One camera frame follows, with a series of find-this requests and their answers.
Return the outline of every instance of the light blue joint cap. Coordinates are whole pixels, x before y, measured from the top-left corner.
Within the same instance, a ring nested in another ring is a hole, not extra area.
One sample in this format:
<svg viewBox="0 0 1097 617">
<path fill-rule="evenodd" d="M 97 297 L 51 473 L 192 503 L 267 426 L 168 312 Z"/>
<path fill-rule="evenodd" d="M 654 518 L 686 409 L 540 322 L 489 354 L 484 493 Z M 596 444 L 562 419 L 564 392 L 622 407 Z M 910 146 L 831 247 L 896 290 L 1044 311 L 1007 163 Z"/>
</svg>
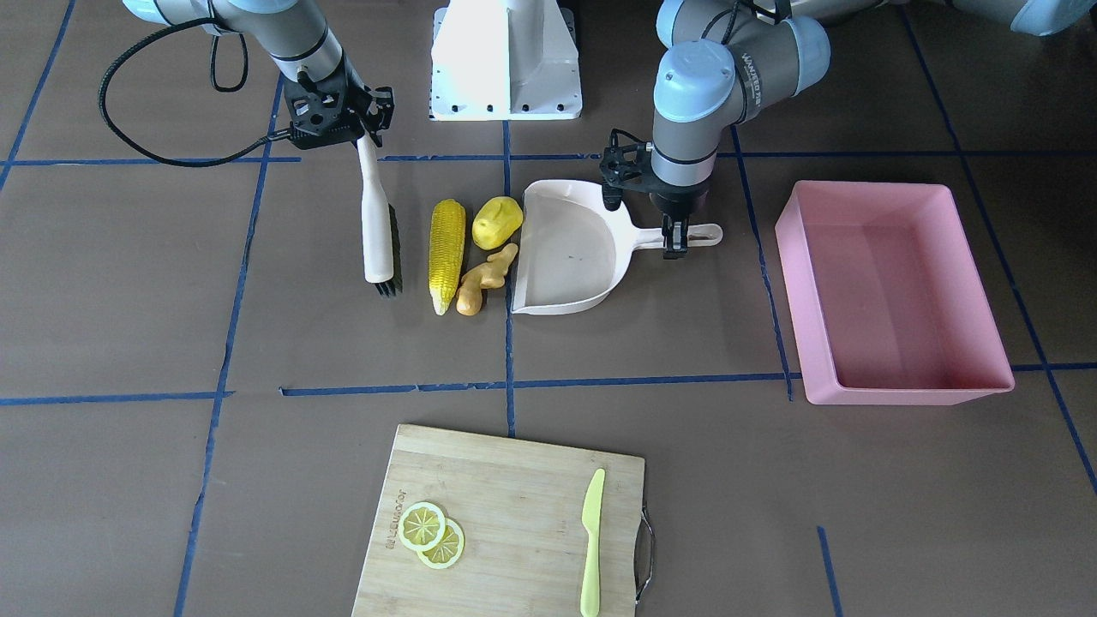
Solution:
<svg viewBox="0 0 1097 617">
<path fill-rule="evenodd" d="M 671 122 L 693 122 L 720 109 L 735 83 L 735 60 L 712 41 L 679 43 L 659 61 L 655 110 Z"/>
<path fill-rule="evenodd" d="M 675 20 L 678 19 L 678 10 L 682 8 L 686 0 L 663 0 L 659 7 L 659 16 L 655 18 L 655 33 L 659 35 L 659 41 L 667 49 L 674 45 Z"/>
<path fill-rule="evenodd" d="M 1065 30 L 1094 7 L 1095 0 L 1029 0 L 1009 30 L 1047 36 Z"/>
<path fill-rule="evenodd" d="M 168 25 L 168 20 L 160 13 L 160 9 L 154 0 L 122 0 L 122 3 L 129 9 L 129 12 L 138 18 L 152 23 Z"/>
<path fill-rule="evenodd" d="M 228 0 L 228 3 L 249 13 L 281 13 L 293 7 L 297 0 Z"/>
<path fill-rule="evenodd" d="M 792 29 L 796 40 L 796 59 L 800 60 L 800 77 L 793 97 L 818 82 L 830 68 L 830 40 L 826 30 L 812 18 L 789 18 L 782 23 Z"/>
</svg>

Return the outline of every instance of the ginger root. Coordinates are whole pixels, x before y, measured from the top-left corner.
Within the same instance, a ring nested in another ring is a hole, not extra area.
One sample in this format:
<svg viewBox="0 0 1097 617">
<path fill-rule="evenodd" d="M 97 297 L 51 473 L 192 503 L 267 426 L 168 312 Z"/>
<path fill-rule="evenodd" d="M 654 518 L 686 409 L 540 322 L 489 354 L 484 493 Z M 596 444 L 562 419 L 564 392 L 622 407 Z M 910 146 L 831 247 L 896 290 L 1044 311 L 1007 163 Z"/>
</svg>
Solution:
<svg viewBox="0 0 1097 617">
<path fill-rule="evenodd" d="M 518 255 L 518 245 L 508 244 L 495 255 L 488 255 L 487 261 L 465 272 L 457 288 L 457 313 L 475 315 L 484 305 L 485 289 L 499 289 L 506 282 L 507 271 Z"/>
</svg>

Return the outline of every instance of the white plastic mount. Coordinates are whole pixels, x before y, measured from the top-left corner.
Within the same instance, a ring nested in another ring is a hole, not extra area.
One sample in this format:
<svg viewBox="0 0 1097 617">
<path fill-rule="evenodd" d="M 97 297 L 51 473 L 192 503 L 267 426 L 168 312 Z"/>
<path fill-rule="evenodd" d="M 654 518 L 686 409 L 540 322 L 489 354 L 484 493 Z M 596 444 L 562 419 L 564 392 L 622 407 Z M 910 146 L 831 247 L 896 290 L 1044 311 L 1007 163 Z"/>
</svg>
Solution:
<svg viewBox="0 0 1097 617">
<path fill-rule="evenodd" d="M 573 32 L 555 0 L 451 0 L 434 12 L 431 119 L 578 117 Z"/>
</svg>

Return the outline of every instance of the cutting board handle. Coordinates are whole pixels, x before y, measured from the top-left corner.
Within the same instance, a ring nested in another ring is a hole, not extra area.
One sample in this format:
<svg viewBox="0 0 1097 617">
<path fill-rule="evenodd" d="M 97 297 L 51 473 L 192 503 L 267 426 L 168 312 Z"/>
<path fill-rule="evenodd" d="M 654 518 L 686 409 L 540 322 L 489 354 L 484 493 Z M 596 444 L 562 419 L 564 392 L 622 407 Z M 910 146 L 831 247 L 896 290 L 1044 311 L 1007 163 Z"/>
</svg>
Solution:
<svg viewBox="0 0 1097 617">
<path fill-rule="evenodd" d="M 647 573 L 641 574 L 640 562 L 633 563 L 633 573 L 636 576 L 636 605 L 640 605 L 640 596 L 644 595 L 644 591 L 647 590 L 648 585 L 652 584 L 652 579 L 655 577 L 655 529 L 652 527 L 652 520 L 647 516 L 647 504 L 640 506 L 640 524 L 643 529 L 647 530 Z M 640 535 L 640 529 L 636 530 L 636 556 L 640 556 L 640 546 L 643 540 L 643 536 Z"/>
</svg>

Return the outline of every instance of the yellow corn cob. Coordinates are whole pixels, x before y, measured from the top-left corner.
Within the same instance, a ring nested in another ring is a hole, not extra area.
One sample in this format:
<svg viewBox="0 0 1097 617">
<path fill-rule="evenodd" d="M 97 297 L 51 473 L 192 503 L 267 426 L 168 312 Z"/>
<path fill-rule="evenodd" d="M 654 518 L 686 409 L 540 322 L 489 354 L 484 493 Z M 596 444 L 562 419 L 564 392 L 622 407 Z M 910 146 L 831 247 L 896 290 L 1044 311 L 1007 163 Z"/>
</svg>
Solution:
<svg viewBox="0 0 1097 617">
<path fill-rule="evenodd" d="M 430 257 L 427 282 L 434 313 L 450 307 L 461 281 L 461 260 L 465 253 L 465 209 L 452 199 L 438 202 L 430 216 Z"/>
</svg>

